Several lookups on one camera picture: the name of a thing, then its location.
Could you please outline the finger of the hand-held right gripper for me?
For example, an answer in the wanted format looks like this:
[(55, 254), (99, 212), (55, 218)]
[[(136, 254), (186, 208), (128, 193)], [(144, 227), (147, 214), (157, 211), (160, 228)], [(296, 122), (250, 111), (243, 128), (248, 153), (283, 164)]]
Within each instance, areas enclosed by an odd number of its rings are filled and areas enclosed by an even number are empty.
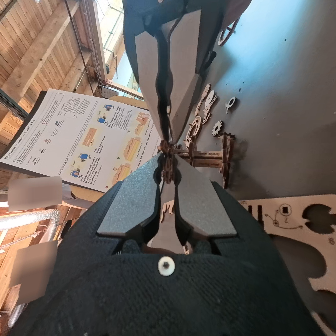
[(186, 126), (200, 75), (196, 73), (201, 10), (183, 15), (162, 25), (168, 41), (169, 68), (172, 76), (170, 126), (176, 144)]
[(135, 36), (135, 48), (141, 93), (160, 138), (169, 142), (168, 42), (162, 25)]

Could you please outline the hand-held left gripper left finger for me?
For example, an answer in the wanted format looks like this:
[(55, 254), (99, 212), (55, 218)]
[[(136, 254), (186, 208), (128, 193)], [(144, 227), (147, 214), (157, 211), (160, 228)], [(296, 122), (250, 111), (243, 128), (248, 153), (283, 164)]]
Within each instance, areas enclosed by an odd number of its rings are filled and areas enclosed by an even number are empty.
[(148, 243), (158, 232), (162, 155), (157, 154), (119, 187), (98, 230), (102, 237)]

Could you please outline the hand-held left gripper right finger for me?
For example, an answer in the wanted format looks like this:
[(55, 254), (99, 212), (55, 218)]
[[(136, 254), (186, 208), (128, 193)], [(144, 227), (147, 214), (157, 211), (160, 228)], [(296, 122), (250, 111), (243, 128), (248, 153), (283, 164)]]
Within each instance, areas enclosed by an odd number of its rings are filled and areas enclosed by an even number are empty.
[(237, 231), (212, 182), (178, 155), (174, 155), (175, 229), (186, 242), (235, 237)]

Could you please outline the wooden model axle assembly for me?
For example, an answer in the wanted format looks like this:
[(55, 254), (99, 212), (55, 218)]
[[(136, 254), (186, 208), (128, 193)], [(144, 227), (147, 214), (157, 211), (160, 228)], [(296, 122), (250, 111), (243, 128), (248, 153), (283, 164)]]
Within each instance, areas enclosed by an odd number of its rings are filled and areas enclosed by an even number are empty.
[(163, 181), (166, 184), (174, 181), (176, 164), (173, 155), (175, 155), (193, 167), (218, 168), (222, 175), (223, 188), (227, 189), (236, 137), (231, 133), (224, 133), (220, 136), (220, 140), (221, 150), (215, 151), (198, 151), (195, 136), (192, 136), (188, 149), (180, 149), (167, 141), (161, 141), (157, 149), (165, 155), (165, 163), (162, 168)]

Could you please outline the wooden notched piece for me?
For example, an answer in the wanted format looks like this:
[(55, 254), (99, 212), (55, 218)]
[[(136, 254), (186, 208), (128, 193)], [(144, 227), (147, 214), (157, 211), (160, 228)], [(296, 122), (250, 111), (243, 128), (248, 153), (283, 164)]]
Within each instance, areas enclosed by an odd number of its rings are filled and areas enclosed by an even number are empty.
[(161, 210), (161, 216), (160, 216), (160, 223), (162, 224), (165, 218), (166, 213), (168, 214), (174, 214), (174, 204), (175, 201), (174, 199), (168, 202), (165, 202), (162, 206), (162, 210)]

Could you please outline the wooden disc part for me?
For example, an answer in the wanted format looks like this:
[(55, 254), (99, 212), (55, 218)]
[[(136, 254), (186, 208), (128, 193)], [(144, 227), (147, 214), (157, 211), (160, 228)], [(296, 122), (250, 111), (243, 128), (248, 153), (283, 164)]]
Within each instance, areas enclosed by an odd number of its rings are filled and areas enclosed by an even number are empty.
[(215, 93), (214, 90), (210, 91), (210, 93), (208, 94), (206, 100), (205, 100), (205, 103), (204, 103), (204, 118), (203, 118), (203, 121), (202, 121), (202, 124), (206, 124), (208, 122), (208, 119), (210, 118), (211, 116), (211, 108), (213, 106), (213, 104), (216, 102), (217, 100), (217, 95)]

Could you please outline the wooden sheet with large cutouts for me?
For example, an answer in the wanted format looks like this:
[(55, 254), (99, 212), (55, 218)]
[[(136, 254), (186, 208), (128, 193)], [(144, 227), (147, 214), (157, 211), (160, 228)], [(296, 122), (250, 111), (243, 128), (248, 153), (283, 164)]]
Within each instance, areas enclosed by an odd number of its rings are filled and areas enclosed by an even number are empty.
[(317, 294), (336, 291), (336, 196), (309, 195), (243, 200), (278, 248), (296, 287), (325, 335), (335, 335), (327, 309), (318, 307)]

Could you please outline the white instruction poster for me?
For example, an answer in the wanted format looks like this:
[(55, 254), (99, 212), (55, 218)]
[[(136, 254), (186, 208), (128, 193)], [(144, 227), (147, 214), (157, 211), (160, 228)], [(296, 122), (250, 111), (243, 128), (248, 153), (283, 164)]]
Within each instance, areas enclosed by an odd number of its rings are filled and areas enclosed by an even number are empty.
[(1, 167), (105, 193), (155, 156), (160, 142), (144, 108), (49, 89), (1, 154)]

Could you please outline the silver air duct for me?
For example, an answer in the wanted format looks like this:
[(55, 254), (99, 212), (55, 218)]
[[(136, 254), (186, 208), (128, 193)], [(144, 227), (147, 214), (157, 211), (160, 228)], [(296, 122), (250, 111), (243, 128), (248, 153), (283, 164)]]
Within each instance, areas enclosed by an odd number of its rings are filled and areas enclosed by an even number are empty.
[(40, 221), (50, 220), (40, 243), (54, 241), (59, 225), (61, 212), (59, 209), (47, 209), (33, 212), (18, 213), (0, 217), (0, 230), (12, 229)]

